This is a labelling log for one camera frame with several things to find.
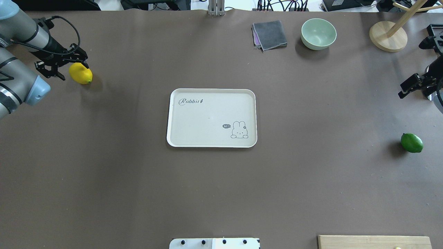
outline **gray cloth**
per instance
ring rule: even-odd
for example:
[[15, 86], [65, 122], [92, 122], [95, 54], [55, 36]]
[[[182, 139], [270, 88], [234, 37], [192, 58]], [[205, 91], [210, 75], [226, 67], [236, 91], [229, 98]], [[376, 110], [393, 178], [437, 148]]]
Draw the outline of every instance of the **gray cloth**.
[[267, 23], [253, 23], [253, 31], [257, 34], [263, 51], [288, 44], [280, 20]]

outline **cutting board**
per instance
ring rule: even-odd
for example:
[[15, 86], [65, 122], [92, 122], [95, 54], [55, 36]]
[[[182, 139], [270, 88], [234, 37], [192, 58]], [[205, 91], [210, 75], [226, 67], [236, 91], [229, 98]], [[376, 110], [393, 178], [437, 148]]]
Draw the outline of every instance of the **cutting board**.
[[319, 235], [319, 249], [432, 249], [425, 236]]

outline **white bracket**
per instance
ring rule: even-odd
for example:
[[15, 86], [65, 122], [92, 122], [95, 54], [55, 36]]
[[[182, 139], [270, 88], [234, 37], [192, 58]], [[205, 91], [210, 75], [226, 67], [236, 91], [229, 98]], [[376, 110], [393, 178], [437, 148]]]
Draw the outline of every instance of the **white bracket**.
[[224, 16], [225, 0], [209, 0], [208, 14], [210, 16]]
[[259, 238], [173, 239], [169, 249], [260, 249]]

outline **tray rim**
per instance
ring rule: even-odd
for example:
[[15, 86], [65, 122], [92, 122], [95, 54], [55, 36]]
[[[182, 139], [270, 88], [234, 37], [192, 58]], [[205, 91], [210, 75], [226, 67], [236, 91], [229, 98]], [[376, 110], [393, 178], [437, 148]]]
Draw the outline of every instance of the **tray rim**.
[[[173, 95], [180, 91], [180, 90], [232, 90], [232, 91], [247, 91], [251, 94], [251, 96], [254, 99], [254, 117], [255, 117], [255, 141], [251, 146], [226, 146], [226, 145], [219, 145], [219, 146], [201, 146], [201, 145], [176, 145], [174, 143], [172, 143], [171, 141], [171, 122], [172, 122], [172, 109], [173, 109]], [[166, 141], [168, 142], [168, 144], [172, 147], [175, 148], [251, 148], [254, 145], [256, 145], [258, 140], [258, 130], [257, 130], [257, 103], [256, 103], [256, 96], [255, 93], [249, 89], [246, 88], [242, 88], [242, 89], [234, 89], [234, 88], [177, 88], [175, 90], [173, 90], [169, 96], [169, 110], [168, 110], [168, 119], [167, 119], [167, 131], [166, 131]]]

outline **light green bowl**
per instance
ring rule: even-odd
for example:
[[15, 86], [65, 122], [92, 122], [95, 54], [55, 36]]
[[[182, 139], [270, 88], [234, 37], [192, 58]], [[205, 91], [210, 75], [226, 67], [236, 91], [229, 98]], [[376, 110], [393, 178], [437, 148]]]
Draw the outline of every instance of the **light green bowl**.
[[337, 38], [334, 26], [323, 19], [309, 19], [302, 26], [302, 41], [305, 46], [313, 50], [322, 50]]

